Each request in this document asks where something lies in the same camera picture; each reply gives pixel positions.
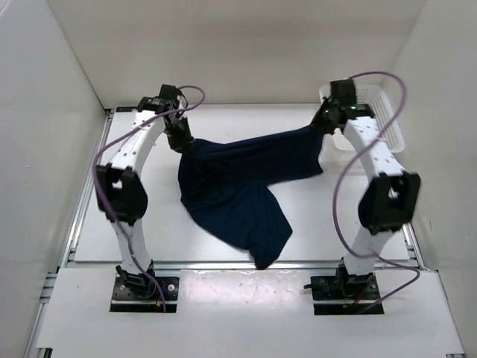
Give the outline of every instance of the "white wall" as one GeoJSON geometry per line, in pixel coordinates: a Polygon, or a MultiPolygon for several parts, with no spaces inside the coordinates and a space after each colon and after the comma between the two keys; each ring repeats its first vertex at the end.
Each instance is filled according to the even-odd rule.
{"type": "Polygon", "coordinates": [[[0,357],[22,357],[104,111],[44,0],[0,0],[0,357]]]}
{"type": "MultiPolygon", "coordinates": [[[[469,357],[477,357],[476,34],[475,0],[428,0],[393,68],[410,94],[400,159],[423,179],[418,239],[469,357]]],[[[396,104],[396,86],[385,83],[396,104]]]]}
{"type": "Polygon", "coordinates": [[[316,103],[330,79],[389,69],[425,2],[48,1],[105,107],[164,83],[208,103],[316,103]]]}

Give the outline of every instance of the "navy blue cloth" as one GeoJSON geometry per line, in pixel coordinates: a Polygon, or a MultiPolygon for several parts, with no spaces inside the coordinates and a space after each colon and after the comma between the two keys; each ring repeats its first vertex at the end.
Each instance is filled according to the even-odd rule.
{"type": "Polygon", "coordinates": [[[309,126],[228,144],[196,139],[195,153],[180,160],[181,201],[199,226],[265,269],[292,233],[267,186],[322,173],[322,142],[309,126]]]}

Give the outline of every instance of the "laundry basket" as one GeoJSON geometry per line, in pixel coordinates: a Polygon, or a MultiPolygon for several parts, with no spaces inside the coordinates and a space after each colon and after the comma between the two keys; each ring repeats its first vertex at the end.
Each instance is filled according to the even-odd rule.
{"type": "MultiPolygon", "coordinates": [[[[320,88],[320,98],[323,101],[323,97],[329,96],[329,85],[320,88]]],[[[374,85],[356,84],[356,97],[358,103],[367,103],[371,106],[374,114],[376,115],[376,121],[378,129],[382,129],[385,124],[391,119],[393,111],[389,104],[388,97],[385,91],[374,85]]],[[[401,130],[397,122],[385,132],[384,140],[388,144],[389,149],[393,153],[399,153],[404,150],[405,144],[402,138],[401,130]]],[[[350,142],[344,137],[340,131],[336,131],[333,135],[333,146],[337,151],[341,152],[354,152],[354,148],[350,142]]]]}

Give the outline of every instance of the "purple cable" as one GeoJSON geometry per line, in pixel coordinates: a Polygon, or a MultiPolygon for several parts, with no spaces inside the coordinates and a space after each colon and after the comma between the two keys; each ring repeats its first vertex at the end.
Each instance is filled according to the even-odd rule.
{"type": "Polygon", "coordinates": [[[401,97],[401,101],[399,103],[399,106],[398,106],[396,112],[394,113],[392,118],[388,121],[388,123],[386,123],[386,125],[383,127],[383,129],[380,130],[380,132],[378,133],[376,138],[369,145],[367,145],[365,148],[363,148],[359,153],[357,153],[349,161],[349,163],[344,167],[343,171],[340,173],[340,175],[338,177],[338,181],[337,181],[336,186],[335,186],[335,190],[333,192],[333,199],[332,199],[333,223],[335,224],[336,233],[338,234],[338,238],[340,239],[341,243],[348,250],[348,252],[350,254],[352,254],[354,257],[358,257],[360,259],[369,259],[370,257],[375,257],[375,258],[381,260],[382,262],[387,263],[388,265],[392,265],[392,266],[397,267],[399,269],[406,269],[406,270],[409,270],[409,271],[413,271],[416,274],[416,276],[413,277],[408,282],[404,283],[403,285],[399,286],[394,291],[386,294],[385,296],[381,297],[379,300],[373,302],[372,304],[370,304],[369,306],[367,306],[363,310],[359,311],[357,314],[361,314],[361,313],[364,313],[364,312],[370,310],[371,308],[375,307],[377,304],[380,304],[381,302],[383,302],[386,298],[391,297],[395,293],[397,293],[397,292],[401,291],[402,289],[404,289],[405,287],[411,285],[412,283],[417,281],[417,279],[420,277],[420,271],[418,269],[408,267],[408,266],[404,266],[404,265],[401,265],[399,263],[392,262],[390,260],[386,260],[386,259],[380,257],[378,254],[362,255],[362,254],[358,254],[357,252],[355,252],[348,245],[348,243],[346,242],[346,239],[343,236],[343,233],[342,233],[341,228],[340,228],[340,224],[338,222],[338,193],[339,193],[339,190],[341,188],[341,184],[343,183],[344,177],[346,176],[348,171],[351,169],[351,167],[354,165],[354,163],[364,153],[369,151],[382,138],[383,134],[389,129],[389,127],[392,126],[392,124],[396,121],[397,117],[401,114],[402,110],[404,109],[405,103],[408,99],[408,90],[407,90],[407,88],[404,84],[404,81],[400,77],[398,77],[398,76],[396,76],[396,75],[394,75],[390,72],[386,72],[386,71],[362,72],[362,73],[358,73],[357,75],[351,76],[350,79],[354,79],[354,78],[358,78],[358,77],[362,77],[362,76],[367,76],[367,75],[384,75],[384,76],[388,76],[388,77],[393,78],[394,80],[397,81],[397,83],[401,87],[402,97],[401,97]]]}
{"type": "Polygon", "coordinates": [[[113,207],[111,206],[111,203],[107,200],[107,196],[106,196],[106,193],[103,191],[103,189],[101,188],[101,185],[99,183],[99,178],[98,178],[98,174],[96,173],[96,165],[99,163],[99,160],[101,159],[101,156],[103,155],[103,153],[108,150],[109,148],[111,148],[113,145],[116,145],[118,144],[119,142],[129,138],[130,136],[132,136],[133,134],[135,134],[136,132],[140,131],[142,127],[146,126],[146,125],[149,125],[150,123],[154,122],[156,119],[158,118],[161,118],[163,116],[170,116],[171,114],[174,114],[174,113],[178,113],[178,112],[188,112],[190,110],[194,110],[195,108],[199,107],[203,101],[205,100],[206,98],[206,93],[204,92],[203,89],[201,89],[200,87],[198,86],[192,86],[192,85],[188,85],[188,86],[181,86],[181,87],[178,87],[179,90],[183,90],[185,88],[192,88],[194,90],[198,90],[200,91],[200,93],[202,93],[202,98],[200,99],[199,102],[197,102],[196,104],[194,104],[192,107],[188,107],[188,108],[180,108],[180,109],[177,109],[177,110],[169,110],[167,112],[164,112],[164,113],[160,113],[156,116],[153,116],[151,117],[150,119],[148,119],[147,121],[143,122],[142,124],[138,125],[137,127],[135,127],[133,130],[131,130],[130,132],[126,133],[124,136],[120,136],[118,139],[115,139],[113,140],[112,142],[106,144],[103,148],[101,148],[98,153],[95,155],[93,161],[92,161],[92,179],[93,179],[93,182],[95,184],[95,189],[96,189],[96,192],[98,194],[98,199],[99,201],[103,204],[104,206],[104,211],[106,212],[106,214],[113,218],[114,220],[114,223],[116,224],[116,226],[118,227],[118,229],[126,236],[127,238],[127,248],[129,249],[129,253],[131,255],[131,258],[133,259],[133,262],[134,264],[136,265],[136,267],[138,268],[138,270],[141,271],[141,273],[143,273],[144,276],[146,276],[149,280],[151,280],[158,293],[159,293],[159,296],[161,297],[161,301],[162,301],[162,308],[164,309],[164,312],[165,312],[165,297],[164,297],[164,292],[162,291],[162,288],[161,286],[159,285],[159,282],[157,282],[156,278],[153,277],[152,275],[150,275],[149,273],[146,272],[146,270],[144,270],[141,265],[139,264],[138,260],[136,259],[136,256],[134,255],[134,251],[133,251],[133,243],[132,243],[132,239],[131,237],[129,236],[129,234],[127,233],[127,231],[124,229],[124,226],[121,224],[121,222],[118,220],[118,216],[116,215],[116,213],[114,212],[114,209],[113,207]]]}

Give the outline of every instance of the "purple hose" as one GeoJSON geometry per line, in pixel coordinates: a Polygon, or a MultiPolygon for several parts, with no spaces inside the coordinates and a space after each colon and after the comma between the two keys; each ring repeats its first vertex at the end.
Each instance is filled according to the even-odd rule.
{"type": "Polygon", "coordinates": [[[118,139],[115,139],[113,140],[111,143],[108,143],[106,144],[103,148],[101,148],[98,153],[95,155],[93,161],[92,161],[92,179],[93,179],[93,182],[95,184],[95,189],[96,189],[96,193],[98,194],[98,199],[99,201],[103,204],[103,207],[104,207],[104,212],[111,218],[113,218],[114,220],[114,223],[116,224],[116,226],[118,227],[118,229],[126,236],[127,238],[127,248],[129,249],[129,253],[131,255],[131,258],[133,259],[133,262],[134,264],[137,266],[138,270],[141,271],[141,273],[143,273],[144,276],[146,276],[149,280],[151,280],[158,293],[159,293],[159,296],[161,297],[161,301],[162,301],[162,308],[164,309],[164,312],[165,312],[165,297],[164,297],[164,292],[162,291],[162,288],[161,286],[159,285],[159,283],[157,282],[156,278],[153,277],[152,275],[150,275],[149,273],[146,272],[146,270],[144,270],[141,265],[139,264],[138,260],[136,259],[136,256],[134,255],[134,251],[133,251],[133,243],[131,241],[131,237],[129,236],[129,234],[127,233],[127,231],[124,229],[124,226],[122,225],[122,223],[118,220],[118,216],[116,215],[116,213],[114,212],[114,209],[113,207],[111,206],[111,203],[107,200],[107,196],[106,196],[106,193],[103,191],[103,189],[101,188],[101,185],[99,183],[99,178],[98,178],[98,174],[96,173],[96,165],[99,163],[99,160],[101,159],[101,156],[103,155],[103,153],[108,150],[109,148],[111,148],[113,145],[116,145],[118,144],[119,142],[129,138],[130,136],[132,136],[133,134],[135,134],[137,131],[140,131],[140,129],[146,125],[149,125],[150,123],[154,122],[156,119],[159,119],[163,116],[169,116],[171,114],[174,114],[174,113],[178,113],[178,112],[188,112],[190,110],[193,110],[197,107],[199,107],[203,101],[205,100],[206,98],[206,93],[204,92],[203,89],[201,89],[200,87],[198,86],[192,86],[192,85],[188,85],[188,86],[181,86],[181,87],[178,87],[179,90],[183,90],[185,88],[192,88],[192,89],[195,89],[195,90],[198,90],[200,91],[200,93],[202,93],[202,98],[200,99],[199,102],[197,102],[196,104],[194,104],[193,106],[191,107],[188,107],[188,108],[180,108],[180,109],[177,109],[177,110],[169,110],[167,112],[164,112],[164,113],[160,113],[156,116],[153,116],[151,117],[150,119],[148,119],[147,121],[143,122],[141,125],[138,125],[137,127],[135,127],[133,130],[131,130],[130,132],[126,133],[124,136],[120,136],[118,139]]]}
{"type": "Polygon", "coordinates": [[[386,71],[369,71],[369,72],[358,73],[357,75],[351,76],[350,79],[354,79],[354,78],[358,78],[358,77],[362,77],[362,76],[367,76],[367,75],[384,75],[384,76],[388,76],[388,77],[393,78],[394,80],[397,81],[397,83],[401,87],[402,97],[401,97],[401,101],[399,103],[399,106],[398,106],[396,112],[394,113],[392,118],[388,121],[388,123],[386,123],[386,125],[383,127],[383,129],[380,130],[380,132],[378,133],[376,138],[369,145],[367,145],[365,148],[363,148],[359,153],[357,153],[349,161],[349,163],[344,167],[343,171],[340,173],[340,175],[338,177],[338,181],[336,182],[335,190],[333,192],[333,199],[332,199],[333,223],[335,225],[336,233],[338,234],[338,238],[340,239],[341,243],[348,250],[348,252],[350,252],[350,254],[352,254],[353,256],[358,257],[360,259],[368,259],[370,257],[375,257],[375,258],[381,260],[382,262],[387,263],[389,265],[392,265],[394,267],[397,267],[397,268],[400,268],[400,269],[406,269],[406,270],[409,270],[409,271],[413,271],[416,274],[416,276],[413,277],[411,280],[409,280],[407,283],[399,286],[394,291],[386,294],[385,296],[383,296],[379,300],[373,302],[372,304],[370,304],[369,306],[367,306],[363,310],[359,311],[358,314],[361,314],[361,313],[364,313],[364,312],[370,310],[371,308],[375,307],[377,304],[380,304],[381,302],[383,302],[386,298],[391,297],[395,293],[397,293],[397,292],[401,291],[402,289],[404,289],[405,287],[411,285],[413,282],[415,282],[420,277],[420,271],[418,269],[411,268],[411,267],[408,267],[408,266],[401,265],[399,263],[395,263],[395,262],[386,260],[386,259],[380,257],[378,254],[362,255],[362,254],[358,254],[357,252],[355,252],[348,245],[348,243],[346,242],[346,239],[343,236],[343,232],[341,231],[340,224],[339,224],[339,221],[338,221],[338,193],[339,193],[339,190],[341,188],[341,184],[343,183],[344,177],[346,176],[346,174],[348,173],[350,168],[354,165],[354,163],[364,153],[369,151],[382,138],[383,134],[389,129],[389,127],[392,126],[392,124],[396,121],[397,117],[401,114],[402,110],[404,109],[405,103],[408,99],[408,90],[407,90],[407,88],[404,84],[404,81],[400,77],[396,76],[393,73],[386,72],[386,71]]]}

